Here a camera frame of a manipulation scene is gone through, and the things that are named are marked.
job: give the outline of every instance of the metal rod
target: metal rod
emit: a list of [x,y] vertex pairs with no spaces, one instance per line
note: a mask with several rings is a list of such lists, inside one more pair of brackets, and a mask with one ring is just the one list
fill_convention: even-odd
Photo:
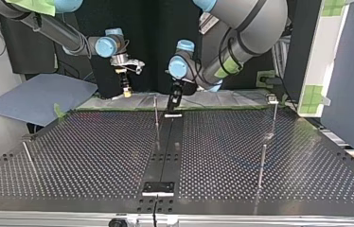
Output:
[[260,171],[259,171],[259,180],[257,182],[258,189],[262,188],[262,178],[263,178],[263,168],[265,167],[265,159],[266,159],[266,149],[267,145],[263,145],[262,154],[260,157]]
[[159,115],[158,115],[158,109],[157,109],[157,96],[153,97],[153,105],[154,105],[154,114],[155,114],[155,119],[156,119],[156,128],[159,130]]
[[274,121],[276,121],[278,103],[274,105]]
[[25,150],[26,153],[27,153],[27,159],[28,159],[30,162],[33,162],[32,156],[30,156],[29,148],[28,148],[28,146],[27,146],[27,142],[26,142],[26,141],[23,141],[23,146],[24,146],[24,150]]

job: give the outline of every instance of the metal bar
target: metal bar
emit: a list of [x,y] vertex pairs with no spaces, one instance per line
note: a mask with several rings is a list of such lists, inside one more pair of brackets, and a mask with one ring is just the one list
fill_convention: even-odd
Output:
[[[31,13],[22,22],[27,26],[34,28],[34,15],[35,13]],[[41,18],[42,25],[39,33],[71,51],[76,51],[83,46],[83,40],[74,28],[51,16],[41,15]]]
[[262,154],[260,156],[260,170],[259,170],[259,180],[257,182],[258,189],[262,188],[262,178],[263,178],[263,169],[265,167],[265,159],[266,159],[266,149],[267,145],[263,145],[262,147]]
[[154,114],[156,119],[156,128],[159,130],[159,114],[158,114],[158,107],[157,107],[157,96],[153,97],[153,105],[154,105]]
[[23,146],[24,146],[24,150],[25,150],[26,153],[27,153],[27,159],[28,159],[30,162],[33,162],[32,156],[30,156],[29,147],[27,146],[27,142],[26,142],[26,141],[23,141]]

